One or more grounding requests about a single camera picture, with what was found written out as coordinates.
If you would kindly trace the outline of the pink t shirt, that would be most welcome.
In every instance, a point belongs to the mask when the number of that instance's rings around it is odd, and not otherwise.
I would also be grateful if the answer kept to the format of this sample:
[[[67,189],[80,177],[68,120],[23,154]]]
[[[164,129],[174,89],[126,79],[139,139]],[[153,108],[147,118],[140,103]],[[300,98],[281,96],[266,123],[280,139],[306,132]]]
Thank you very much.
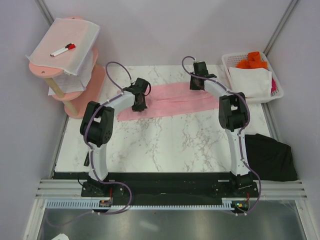
[[[145,97],[147,109],[134,112],[129,107],[117,115],[119,122],[172,117],[219,107],[218,100],[204,90],[190,90],[187,82],[156,85]]]

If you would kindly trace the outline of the black cloth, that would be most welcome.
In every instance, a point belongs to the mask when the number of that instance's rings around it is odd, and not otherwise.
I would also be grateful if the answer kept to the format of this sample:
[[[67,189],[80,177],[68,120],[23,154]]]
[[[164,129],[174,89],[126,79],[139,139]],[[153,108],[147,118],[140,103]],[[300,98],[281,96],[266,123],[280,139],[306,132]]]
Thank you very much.
[[[245,146],[249,166],[261,180],[274,182],[298,180],[289,145],[257,133],[245,136]]]

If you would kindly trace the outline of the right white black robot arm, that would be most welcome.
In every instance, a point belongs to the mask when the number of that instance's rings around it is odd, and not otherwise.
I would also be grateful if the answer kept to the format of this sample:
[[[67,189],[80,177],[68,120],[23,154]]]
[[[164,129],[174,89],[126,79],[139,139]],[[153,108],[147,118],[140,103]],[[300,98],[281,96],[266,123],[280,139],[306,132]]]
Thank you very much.
[[[204,61],[193,62],[193,72],[190,73],[190,89],[203,90],[218,100],[218,120],[227,135],[231,173],[236,176],[246,176],[250,170],[245,144],[245,128],[250,121],[248,105],[243,93],[234,93],[218,81],[214,74],[209,74]]]

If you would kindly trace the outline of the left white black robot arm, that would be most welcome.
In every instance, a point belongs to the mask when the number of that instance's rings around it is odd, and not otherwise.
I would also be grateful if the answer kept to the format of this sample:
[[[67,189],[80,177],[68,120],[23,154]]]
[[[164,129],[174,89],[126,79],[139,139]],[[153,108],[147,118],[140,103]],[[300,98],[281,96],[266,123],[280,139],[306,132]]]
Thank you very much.
[[[151,84],[142,78],[120,91],[104,103],[90,101],[87,104],[81,125],[80,134],[88,146],[89,176],[95,182],[92,191],[99,197],[106,196],[110,185],[104,179],[108,176],[107,143],[110,141],[115,117],[126,109],[133,112],[146,110],[146,96],[151,92]]]

